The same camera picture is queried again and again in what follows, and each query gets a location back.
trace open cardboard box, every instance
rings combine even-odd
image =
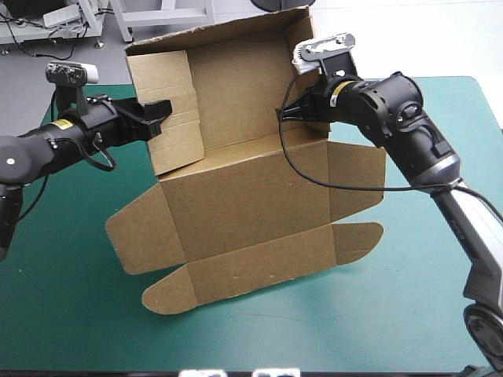
[[[353,262],[379,241],[379,224],[331,223],[382,192],[311,184],[282,155],[275,109],[293,48],[309,38],[309,10],[298,8],[127,47],[138,100],[169,98],[174,109],[149,142],[159,184],[107,223],[128,273],[185,264],[145,291],[150,310],[181,313]],[[292,96],[315,80],[302,77]],[[329,142],[328,129],[287,123],[296,163],[323,181],[383,185],[385,153]]]

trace gray floor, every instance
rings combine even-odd
[[[178,3],[190,6],[197,1]],[[131,10],[160,6],[156,0],[125,3]],[[261,13],[249,0],[215,0],[215,8],[218,22]],[[416,77],[474,77],[503,125],[499,95],[503,86],[503,0],[317,0],[312,13],[318,36],[342,31],[356,36],[354,58],[361,76],[380,78],[400,70]],[[135,38],[180,29],[136,29]],[[105,21],[102,39],[106,43],[102,50],[93,48],[94,38],[79,43],[73,60],[96,64],[102,84],[129,83],[125,43],[112,16]],[[29,46],[56,55],[68,51],[68,46],[56,47],[48,42]],[[22,134],[39,124],[53,90],[43,73],[49,60],[27,57],[19,51],[0,57],[1,134]]]

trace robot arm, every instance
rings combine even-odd
[[[59,119],[19,137],[0,137],[0,261],[19,221],[24,186],[82,160],[112,171],[116,163],[108,148],[152,139],[171,114],[170,101],[139,104],[136,98],[84,97],[83,86],[97,82],[96,67],[88,64],[54,61],[46,77],[56,84]],[[108,165],[91,157],[96,153]]]
[[[376,147],[386,149],[411,187],[432,197],[472,262],[464,289],[464,296],[475,300],[464,313],[468,331],[492,367],[501,372],[501,215],[474,197],[463,182],[461,160],[424,111],[418,85],[401,72],[380,81],[361,79],[351,58],[353,46],[354,37],[342,34],[296,47],[293,64],[298,72],[319,69],[321,74],[307,92],[281,109],[280,122],[353,124]]]

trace teal tabletop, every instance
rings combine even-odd
[[[468,185],[503,208],[503,140],[477,82],[417,81]],[[87,93],[134,95],[132,86]],[[339,123],[330,138],[368,144]],[[458,372],[486,364],[462,319],[469,261],[419,192],[389,193],[342,221],[384,226],[377,248],[354,264],[177,316],[149,312],[141,293],[168,271],[127,275],[105,221],[156,179],[145,144],[112,154],[112,173],[79,163],[52,176],[19,224],[0,264],[0,369]],[[387,184],[406,184],[390,160]],[[25,190],[27,203],[39,187]]]

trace black cable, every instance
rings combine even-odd
[[[53,92],[53,96],[51,97],[50,99],[50,121],[53,122],[54,119],[55,119],[55,115],[54,115],[54,105],[55,105],[55,101],[56,101],[56,90],[54,90]],[[33,200],[33,202],[30,204],[30,206],[26,209],[26,211],[17,219],[17,222],[20,222],[21,220],[23,220],[24,218],[26,218],[28,216],[28,214],[35,208],[35,206],[37,205],[37,203],[39,202],[39,200],[42,198],[42,195],[43,193],[46,191],[46,187],[47,187],[47,181],[49,180],[49,175],[47,174],[45,177],[44,177],[44,181],[42,183],[42,186],[40,187],[40,191],[39,191],[39,194],[37,194],[37,196],[35,197],[35,199]]]
[[[75,51],[75,48],[77,46],[78,41],[80,39],[84,39],[86,37],[86,34],[87,34],[88,30],[89,30],[89,25],[86,25],[86,30],[84,30],[84,34],[82,36],[79,36],[79,34],[77,34],[77,36],[75,38],[75,41],[73,42],[72,49],[70,50],[70,54],[67,57],[56,57],[54,55],[48,55],[48,54],[44,54],[44,53],[36,53],[34,55],[34,57],[50,57],[50,58],[53,58],[53,59],[56,59],[56,60],[68,60],[68,59],[71,59],[73,57],[73,52]]]
[[[408,186],[408,187],[364,187],[364,186],[346,186],[346,185],[334,185],[329,182],[323,182],[319,181],[316,178],[313,178],[305,173],[303,173],[292,161],[292,158],[290,157],[288,153],[288,149],[286,147],[286,142],[285,142],[285,136],[283,134],[283,113],[285,111],[286,104],[288,102],[288,99],[290,97],[290,93],[292,92],[292,87],[296,83],[297,79],[300,76],[296,76],[295,78],[292,79],[290,82],[290,85],[288,86],[288,89],[285,94],[285,98],[283,100],[283,105],[281,106],[280,110],[280,118],[279,118],[279,134],[280,134],[280,139],[281,139],[281,147],[283,149],[283,154],[285,155],[286,160],[288,161],[288,164],[292,169],[300,175],[302,178],[307,179],[308,181],[311,181],[315,183],[316,185],[328,187],[329,189],[339,189],[339,190],[352,190],[352,191],[370,191],[370,192],[403,192],[403,191],[415,191],[415,190],[425,190],[425,189],[448,189],[450,186],[445,185],[445,184],[435,184],[435,185],[423,185],[423,186]]]
[[[503,215],[501,215],[501,213],[497,210],[497,208],[484,195],[478,193],[475,190],[472,190],[471,188],[463,187],[463,186],[459,186],[459,185],[454,187],[454,189],[457,191],[466,192],[467,194],[470,194],[471,196],[474,196],[475,198],[482,200],[490,208],[490,210],[492,210],[494,212],[494,215],[496,215],[496,217],[501,222],[503,222]]]
[[[75,48],[77,46],[77,42],[79,39],[83,39],[86,37],[86,34],[87,34],[87,31],[89,30],[89,25],[86,25],[86,30],[84,31],[84,34],[82,36],[80,36],[78,33],[76,38],[75,38],[75,41],[73,43],[73,46],[72,46],[72,49],[70,51],[70,54],[67,56],[67,57],[56,57],[54,55],[49,55],[49,54],[44,54],[44,53],[30,53],[28,52],[27,50],[24,49],[24,47],[17,41],[16,39],[16,36],[14,35],[14,32],[13,32],[13,29],[10,27],[10,23],[11,21],[8,20],[8,17],[4,16],[2,13],[0,13],[0,16],[3,18],[4,20],[4,24],[7,25],[7,28],[9,29],[9,33],[10,35],[13,37],[13,41],[14,41],[14,44],[16,45],[16,47],[18,49],[20,49],[23,53],[25,53],[26,55],[28,55],[29,57],[50,57],[52,59],[56,59],[56,60],[68,60],[68,59],[71,59],[72,56],[73,56],[73,52],[75,51]],[[52,31],[50,34],[49,34],[49,38],[57,31],[58,29],[56,29],[55,31]]]
[[[92,144],[105,157],[105,159],[108,162],[108,165],[104,165],[103,163],[100,163],[100,162],[96,161],[95,159],[93,159],[89,155],[89,153],[87,153],[86,147],[84,147],[84,145],[82,145],[82,143],[80,143],[77,140],[69,139],[66,137],[61,137],[58,139],[54,139],[54,141],[58,141],[58,142],[63,141],[63,142],[72,143],[79,150],[80,156],[83,158],[83,160],[86,161],[87,163],[89,163],[90,165],[92,165],[93,167],[96,167],[99,170],[112,171],[117,166],[116,161],[106,152],[106,149],[100,148],[99,143],[97,143],[96,141],[93,141]]]
[[[16,45],[16,47],[18,49],[20,49],[23,53],[27,54],[29,57],[35,57],[35,55],[33,55],[32,53],[29,53],[27,50],[25,50],[23,48],[23,46],[17,41],[16,39],[16,36],[14,35],[14,32],[13,32],[13,29],[10,27],[10,23],[9,21],[6,19],[6,17],[0,13],[0,16],[4,19],[4,21],[6,21],[6,24],[7,24],[7,27],[9,28],[9,32],[10,34],[12,35],[13,37],[13,40],[14,40],[14,44]]]
[[[24,218],[26,218],[30,214],[30,212],[35,208],[35,206],[39,202],[40,198],[42,198],[43,193],[46,191],[47,181],[48,180],[49,180],[49,175],[46,175],[44,177],[44,182],[42,183],[42,187],[40,188],[39,194],[33,200],[33,203],[31,203],[30,206],[26,209],[26,211],[23,212],[23,214],[17,219],[17,222],[20,222],[21,220],[23,220]]]
[[[302,178],[307,179],[308,181],[311,181],[317,185],[321,185],[324,187],[328,187],[330,189],[341,189],[341,190],[353,190],[353,191],[386,191],[386,192],[405,192],[405,191],[414,191],[414,190],[425,190],[425,189],[446,189],[446,190],[457,190],[461,192],[465,192],[471,196],[474,196],[477,199],[482,200],[489,208],[490,210],[494,213],[494,215],[501,221],[503,222],[503,215],[497,210],[497,208],[482,194],[478,193],[475,190],[472,190],[471,188],[467,188],[464,186],[459,186],[455,185],[454,187],[451,185],[445,185],[445,184],[437,184],[437,185],[423,185],[423,186],[410,186],[410,187],[361,187],[361,186],[344,186],[344,185],[334,185],[328,182],[323,182],[319,181],[318,179],[312,178],[309,175],[303,173],[292,161],[290,158],[290,155],[288,154],[288,149],[286,148],[285,144],[285,136],[283,134],[283,113],[285,110],[285,106],[287,104],[288,98],[290,97],[290,92],[292,91],[292,87],[297,81],[298,77],[296,76],[291,82],[290,85],[288,86],[285,99],[283,100],[283,105],[281,106],[281,111],[280,111],[280,118],[279,118],[279,134],[280,134],[280,139],[281,139],[281,147],[283,149],[283,153],[285,154],[285,157],[292,167],[292,169],[300,175]],[[435,132],[431,127],[425,126],[425,128],[428,130],[429,134],[432,137],[433,141],[438,141],[440,142],[440,136],[439,133]]]

